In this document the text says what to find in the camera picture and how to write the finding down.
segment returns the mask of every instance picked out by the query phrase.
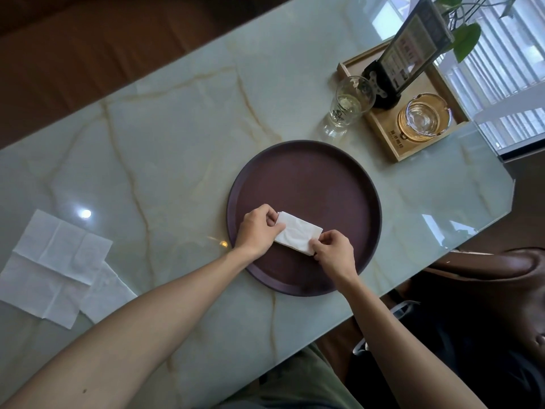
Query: green leaf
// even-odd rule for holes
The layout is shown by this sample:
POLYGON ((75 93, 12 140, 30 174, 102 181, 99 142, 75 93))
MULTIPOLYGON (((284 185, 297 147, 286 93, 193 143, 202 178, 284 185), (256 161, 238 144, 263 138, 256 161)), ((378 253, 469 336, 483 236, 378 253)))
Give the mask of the green leaf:
POLYGON ((481 37, 481 26, 478 23, 462 24, 452 32, 454 42, 452 48, 456 60, 461 63, 467 57, 481 37))
POLYGON ((517 0, 507 0, 507 3, 505 4, 504 12, 501 13, 500 18, 502 17, 511 17, 513 18, 513 4, 517 0))
POLYGON ((455 7, 460 5, 462 0, 435 0, 436 4, 444 5, 445 7, 455 7))

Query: marble tabletop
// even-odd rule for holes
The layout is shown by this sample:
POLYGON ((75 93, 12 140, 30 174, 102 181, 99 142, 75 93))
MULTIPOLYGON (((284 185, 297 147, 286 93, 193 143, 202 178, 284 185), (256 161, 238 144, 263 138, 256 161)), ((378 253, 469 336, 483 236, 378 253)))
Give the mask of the marble tabletop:
MULTIPOLYGON (((138 294, 215 259, 237 173, 270 145, 322 140, 337 63, 394 34, 391 12, 388 0, 293 0, 0 151, 0 265, 37 208, 113 240, 106 260, 138 294)), ((380 197, 362 274, 380 295, 511 209, 513 180, 473 124, 398 164, 364 122, 335 144, 380 197)), ((214 404, 350 315, 337 292, 290 297, 244 272, 130 407, 214 404)), ((90 326, 1 303, 0 402, 90 326)))

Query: person's right arm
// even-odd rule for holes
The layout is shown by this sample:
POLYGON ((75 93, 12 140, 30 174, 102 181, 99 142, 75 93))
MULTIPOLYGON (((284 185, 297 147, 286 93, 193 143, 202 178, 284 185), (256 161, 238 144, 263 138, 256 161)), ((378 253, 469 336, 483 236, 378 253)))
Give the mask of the person's right arm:
POLYGON ((344 295, 403 409, 486 409, 441 360, 412 335, 358 277, 348 238, 333 230, 311 240, 315 259, 344 295))

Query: forearm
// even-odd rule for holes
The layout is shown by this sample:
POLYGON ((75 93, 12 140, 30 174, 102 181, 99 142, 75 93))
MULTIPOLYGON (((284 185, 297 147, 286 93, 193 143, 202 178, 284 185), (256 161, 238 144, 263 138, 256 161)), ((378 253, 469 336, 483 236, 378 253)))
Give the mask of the forearm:
POLYGON ((373 357, 403 408, 483 409, 478 397, 356 279, 343 289, 373 357))
POLYGON ((250 261, 235 249, 136 298, 54 357, 5 408, 126 406, 250 261))

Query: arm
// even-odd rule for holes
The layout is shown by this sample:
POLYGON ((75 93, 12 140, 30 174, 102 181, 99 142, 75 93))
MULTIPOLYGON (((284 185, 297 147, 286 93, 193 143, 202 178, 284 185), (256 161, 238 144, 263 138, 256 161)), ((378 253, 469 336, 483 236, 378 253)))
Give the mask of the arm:
POLYGON ((246 214, 235 247, 129 302, 40 369, 2 409, 122 408, 184 341, 238 273, 285 225, 268 205, 246 214))
POLYGON ((395 318, 356 273, 354 251, 338 231, 312 240, 324 271, 343 294, 399 406, 486 409, 479 398, 395 318))

